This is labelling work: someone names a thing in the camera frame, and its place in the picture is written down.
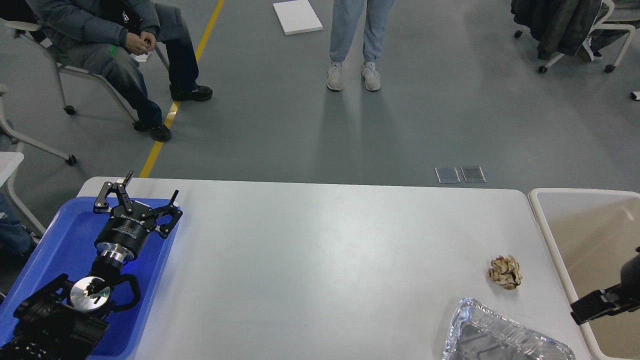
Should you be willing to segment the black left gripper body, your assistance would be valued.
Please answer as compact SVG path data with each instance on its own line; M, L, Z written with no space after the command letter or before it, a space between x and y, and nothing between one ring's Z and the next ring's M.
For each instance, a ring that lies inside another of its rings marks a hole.
M152 207L139 200L109 207L106 199L96 199L94 212L109 215L107 222L94 241L98 262L130 262L137 260L148 237L155 233L150 220ZM167 223L169 216L159 220Z

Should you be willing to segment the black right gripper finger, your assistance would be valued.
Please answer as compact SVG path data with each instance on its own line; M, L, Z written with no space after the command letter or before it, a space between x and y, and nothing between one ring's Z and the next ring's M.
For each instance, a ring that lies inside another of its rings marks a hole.
M592 291L570 304L576 325L583 325L603 316L610 316L618 308L618 295L604 290Z

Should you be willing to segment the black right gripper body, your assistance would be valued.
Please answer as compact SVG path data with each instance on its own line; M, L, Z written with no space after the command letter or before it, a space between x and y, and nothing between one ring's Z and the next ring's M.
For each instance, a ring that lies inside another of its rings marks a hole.
M620 283L607 291L614 306L639 306L640 301L640 248L637 255L622 265Z

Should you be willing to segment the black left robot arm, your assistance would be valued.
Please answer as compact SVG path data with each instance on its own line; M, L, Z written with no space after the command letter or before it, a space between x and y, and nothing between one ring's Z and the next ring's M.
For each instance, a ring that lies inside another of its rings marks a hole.
M65 203L1 305L3 360L124 360L137 346L183 211L123 180Z

